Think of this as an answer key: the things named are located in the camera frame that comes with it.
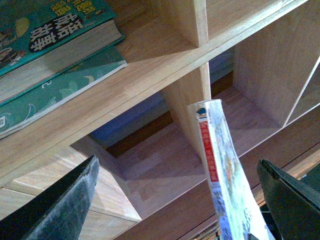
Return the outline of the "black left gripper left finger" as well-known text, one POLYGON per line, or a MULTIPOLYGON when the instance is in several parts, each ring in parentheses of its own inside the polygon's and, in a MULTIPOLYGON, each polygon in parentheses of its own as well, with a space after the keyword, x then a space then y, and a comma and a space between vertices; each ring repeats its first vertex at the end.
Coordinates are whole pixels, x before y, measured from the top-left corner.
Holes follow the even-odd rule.
POLYGON ((95 194, 99 160, 91 156, 0 221, 2 240, 77 240, 95 194))

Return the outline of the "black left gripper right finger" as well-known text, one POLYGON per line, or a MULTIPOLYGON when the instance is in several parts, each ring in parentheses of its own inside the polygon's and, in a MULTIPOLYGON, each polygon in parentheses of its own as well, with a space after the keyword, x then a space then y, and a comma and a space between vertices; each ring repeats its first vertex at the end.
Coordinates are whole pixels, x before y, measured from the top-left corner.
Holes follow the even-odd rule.
POLYGON ((261 159, 257 173, 265 203, 284 240, 320 238, 320 193, 272 162, 261 159))

